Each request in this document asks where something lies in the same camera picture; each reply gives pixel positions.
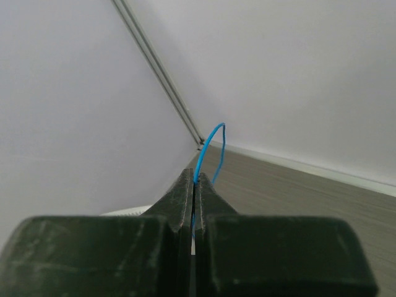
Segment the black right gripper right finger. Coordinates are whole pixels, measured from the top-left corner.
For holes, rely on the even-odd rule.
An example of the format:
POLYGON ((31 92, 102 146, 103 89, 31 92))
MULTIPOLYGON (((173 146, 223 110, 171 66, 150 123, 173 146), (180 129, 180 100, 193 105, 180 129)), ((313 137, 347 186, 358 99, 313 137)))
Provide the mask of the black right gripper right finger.
POLYGON ((195 185, 197 296, 376 296, 353 228, 315 216, 242 215, 200 174, 195 185))

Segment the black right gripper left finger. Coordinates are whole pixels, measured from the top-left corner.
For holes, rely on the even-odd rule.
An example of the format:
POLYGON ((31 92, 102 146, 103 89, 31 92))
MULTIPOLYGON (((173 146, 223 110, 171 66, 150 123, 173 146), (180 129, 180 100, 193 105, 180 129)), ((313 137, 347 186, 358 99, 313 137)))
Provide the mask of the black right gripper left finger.
POLYGON ((187 296, 194 172, 138 216, 35 216, 1 251, 2 296, 187 296))

